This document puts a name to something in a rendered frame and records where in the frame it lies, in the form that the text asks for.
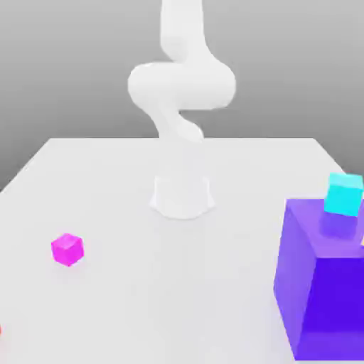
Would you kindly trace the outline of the small magenta cube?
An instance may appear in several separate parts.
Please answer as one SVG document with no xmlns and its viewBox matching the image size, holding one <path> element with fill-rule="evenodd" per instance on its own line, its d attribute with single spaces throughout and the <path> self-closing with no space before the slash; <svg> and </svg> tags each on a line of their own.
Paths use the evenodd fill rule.
<svg viewBox="0 0 364 364">
<path fill-rule="evenodd" d="M 53 259 L 67 267 L 72 266 L 84 257 L 81 237 L 65 233 L 51 242 Z"/>
</svg>

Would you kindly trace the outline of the small cyan cube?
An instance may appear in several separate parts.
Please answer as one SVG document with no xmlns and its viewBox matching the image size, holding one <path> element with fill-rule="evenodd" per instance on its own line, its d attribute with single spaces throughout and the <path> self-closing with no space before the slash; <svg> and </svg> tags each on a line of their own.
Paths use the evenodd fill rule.
<svg viewBox="0 0 364 364">
<path fill-rule="evenodd" d="M 358 217 L 363 199 L 363 177 L 356 174 L 331 173 L 324 210 L 350 217 Z"/>
</svg>

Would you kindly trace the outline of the large purple box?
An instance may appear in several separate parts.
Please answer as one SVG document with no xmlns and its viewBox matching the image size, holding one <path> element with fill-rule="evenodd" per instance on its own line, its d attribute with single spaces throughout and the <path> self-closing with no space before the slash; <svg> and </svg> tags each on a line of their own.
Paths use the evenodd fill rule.
<svg viewBox="0 0 364 364">
<path fill-rule="evenodd" d="M 364 203 L 358 216 L 289 199 L 274 296 L 295 360 L 364 360 Z"/>
</svg>

